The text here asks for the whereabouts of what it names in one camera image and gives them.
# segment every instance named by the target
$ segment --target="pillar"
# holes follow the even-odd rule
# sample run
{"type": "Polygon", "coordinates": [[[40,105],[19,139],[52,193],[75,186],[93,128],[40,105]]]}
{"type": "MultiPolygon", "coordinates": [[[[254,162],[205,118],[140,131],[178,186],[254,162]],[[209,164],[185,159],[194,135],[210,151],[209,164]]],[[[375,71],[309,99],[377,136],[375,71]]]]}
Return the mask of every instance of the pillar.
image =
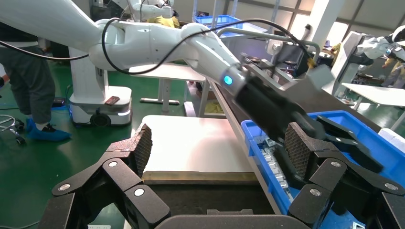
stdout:
{"type": "Polygon", "coordinates": [[[345,0],[315,0],[311,15],[309,16],[309,24],[312,26],[312,31],[311,35],[307,38],[308,41],[317,43],[322,49],[333,23],[342,10],[344,2],[345,0]]]}

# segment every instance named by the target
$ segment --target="white table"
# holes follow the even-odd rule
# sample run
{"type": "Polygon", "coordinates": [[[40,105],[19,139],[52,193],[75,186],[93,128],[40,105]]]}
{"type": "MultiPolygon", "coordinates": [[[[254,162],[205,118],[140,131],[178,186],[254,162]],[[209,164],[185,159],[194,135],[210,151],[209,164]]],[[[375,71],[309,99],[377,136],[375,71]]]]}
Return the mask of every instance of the white table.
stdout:
{"type": "MultiPolygon", "coordinates": [[[[356,92],[360,95],[359,100],[354,106],[354,110],[357,110],[362,102],[363,98],[366,98],[373,103],[386,105],[386,106],[405,106],[405,90],[398,88],[386,88],[386,87],[374,87],[360,84],[342,83],[343,86],[356,92]]],[[[405,119],[405,112],[399,117],[399,119],[391,127],[391,130],[395,130],[405,119]]]]}
{"type": "MultiPolygon", "coordinates": [[[[130,72],[141,72],[152,67],[156,66],[155,64],[143,65],[138,67],[130,68],[130,72]]],[[[157,99],[149,99],[149,98],[141,98],[140,102],[142,103],[159,103],[163,104],[162,106],[162,114],[167,114],[169,112],[169,105],[180,105],[180,102],[177,100],[170,100],[170,89],[171,89],[171,81],[172,80],[182,80],[182,81],[195,81],[195,82],[204,82],[205,77],[196,71],[194,71],[191,67],[187,65],[181,64],[174,64],[174,63],[165,63],[162,64],[156,70],[136,75],[137,77],[147,77],[147,78],[158,78],[159,79],[159,91],[158,91],[158,98],[157,99]]],[[[185,85],[184,88],[184,102],[187,100],[187,90],[188,87],[185,85]]],[[[201,105],[199,110],[199,115],[203,114],[205,111],[205,106],[207,103],[207,96],[209,92],[209,85],[204,84],[203,94],[201,98],[201,105]]]]}
{"type": "Polygon", "coordinates": [[[252,172],[228,120],[148,115],[152,130],[148,171],[252,172]]]}

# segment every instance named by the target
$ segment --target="table leg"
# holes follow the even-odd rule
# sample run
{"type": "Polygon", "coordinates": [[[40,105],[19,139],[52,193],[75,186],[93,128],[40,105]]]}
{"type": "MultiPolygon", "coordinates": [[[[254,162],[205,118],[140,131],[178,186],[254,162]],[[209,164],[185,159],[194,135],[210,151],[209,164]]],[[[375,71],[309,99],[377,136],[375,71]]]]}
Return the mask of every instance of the table leg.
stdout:
{"type": "Polygon", "coordinates": [[[151,103],[151,104],[163,104],[164,100],[167,99],[168,103],[170,105],[177,105],[177,106],[180,105],[180,102],[178,100],[170,100],[170,92],[167,95],[167,97],[164,97],[166,83],[169,84],[169,90],[170,90],[171,80],[159,79],[158,98],[157,99],[141,98],[140,102],[141,103],[151,103]]]}
{"type": "Polygon", "coordinates": [[[162,100],[163,97],[163,84],[163,79],[159,79],[158,100],[162,100]]]}
{"type": "Polygon", "coordinates": [[[360,96],[359,100],[357,100],[357,102],[356,102],[356,105],[353,107],[353,109],[355,111],[357,111],[357,109],[359,109],[359,106],[360,106],[360,103],[362,102],[362,100],[363,100],[363,96],[360,96]]]}
{"type": "Polygon", "coordinates": [[[187,91],[188,91],[187,83],[188,83],[187,81],[184,81],[184,100],[183,100],[184,103],[187,101],[187,91]]]}
{"type": "Polygon", "coordinates": [[[394,125],[391,127],[391,130],[395,131],[399,127],[399,125],[401,125],[404,119],[405,119],[405,112],[403,112],[402,115],[398,118],[398,120],[394,123],[394,125]]]}
{"type": "Polygon", "coordinates": [[[208,82],[208,80],[205,80],[204,87],[203,87],[202,93],[201,93],[200,109],[198,110],[197,117],[204,118],[205,107],[207,106],[209,91],[210,91],[210,83],[208,82]]]}
{"type": "Polygon", "coordinates": [[[171,88],[171,80],[163,80],[162,113],[168,113],[169,112],[170,88],[171,88]]]}

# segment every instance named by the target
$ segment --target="blue indicator light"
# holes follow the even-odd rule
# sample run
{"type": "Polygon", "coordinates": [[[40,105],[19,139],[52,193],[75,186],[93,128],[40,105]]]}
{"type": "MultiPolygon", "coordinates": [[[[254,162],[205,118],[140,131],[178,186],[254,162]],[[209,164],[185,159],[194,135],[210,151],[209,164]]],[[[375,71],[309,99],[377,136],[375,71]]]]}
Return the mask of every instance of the blue indicator light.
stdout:
{"type": "Polygon", "coordinates": [[[232,78],[231,77],[229,77],[229,76],[225,76],[225,78],[224,78],[224,82],[227,84],[227,85],[231,85],[232,84],[232,78]]]}

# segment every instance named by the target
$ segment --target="black pants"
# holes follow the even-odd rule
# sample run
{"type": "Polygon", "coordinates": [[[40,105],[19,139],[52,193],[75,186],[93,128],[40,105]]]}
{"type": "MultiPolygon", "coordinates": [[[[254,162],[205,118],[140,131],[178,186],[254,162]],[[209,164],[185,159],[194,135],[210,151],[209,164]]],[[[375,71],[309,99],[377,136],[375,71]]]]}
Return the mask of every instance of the black pants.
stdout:
{"type": "MultiPolygon", "coordinates": [[[[39,46],[23,49],[43,55],[39,46]]],[[[38,124],[49,122],[55,98],[55,83],[48,62],[0,47],[0,63],[10,78],[11,90],[21,113],[32,115],[38,124]]]]}

